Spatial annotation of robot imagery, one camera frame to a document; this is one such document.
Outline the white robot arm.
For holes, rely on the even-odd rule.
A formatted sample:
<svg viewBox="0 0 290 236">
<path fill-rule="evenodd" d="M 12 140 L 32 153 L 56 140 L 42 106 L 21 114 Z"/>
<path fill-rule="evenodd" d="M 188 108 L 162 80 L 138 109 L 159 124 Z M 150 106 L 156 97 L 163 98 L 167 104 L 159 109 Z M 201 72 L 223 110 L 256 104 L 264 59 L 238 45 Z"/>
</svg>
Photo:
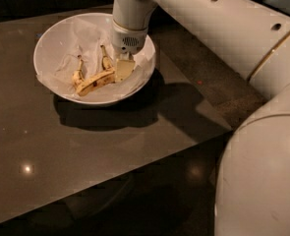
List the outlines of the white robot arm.
<svg viewBox="0 0 290 236">
<path fill-rule="evenodd" d="M 114 0 L 113 45 L 159 6 L 267 100 L 234 133 L 216 187 L 215 236 L 290 236 L 290 17 L 253 0 Z"/>
</svg>

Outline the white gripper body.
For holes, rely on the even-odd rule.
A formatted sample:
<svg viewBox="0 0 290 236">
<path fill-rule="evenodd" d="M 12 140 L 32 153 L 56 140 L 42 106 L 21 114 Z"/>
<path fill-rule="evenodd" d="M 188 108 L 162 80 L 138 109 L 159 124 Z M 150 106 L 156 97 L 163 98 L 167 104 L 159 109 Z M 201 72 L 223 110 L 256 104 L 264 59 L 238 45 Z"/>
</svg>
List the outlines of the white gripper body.
<svg viewBox="0 0 290 236">
<path fill-rule="evenodd" d="M 111 44 L 115 57 L 123 60 L 133 60 L 145 46 L 147 29 L 125 29 L 112 21 Z"/>
</svg>

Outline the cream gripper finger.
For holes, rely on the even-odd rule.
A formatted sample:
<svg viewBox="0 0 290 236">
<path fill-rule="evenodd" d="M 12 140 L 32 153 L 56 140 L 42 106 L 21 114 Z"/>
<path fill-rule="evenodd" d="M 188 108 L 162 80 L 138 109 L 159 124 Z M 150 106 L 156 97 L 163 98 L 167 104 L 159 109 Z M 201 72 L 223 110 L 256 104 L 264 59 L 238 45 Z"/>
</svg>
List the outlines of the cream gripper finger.
<svg viewBox="0 0 290 236">
<path fill-rule="evenodd" d="M 122 82 L 127 79 L 134 71 L 135 60 L 131 53 L 118 54 L 115 60 L 116 82 Z"/>
</svg>

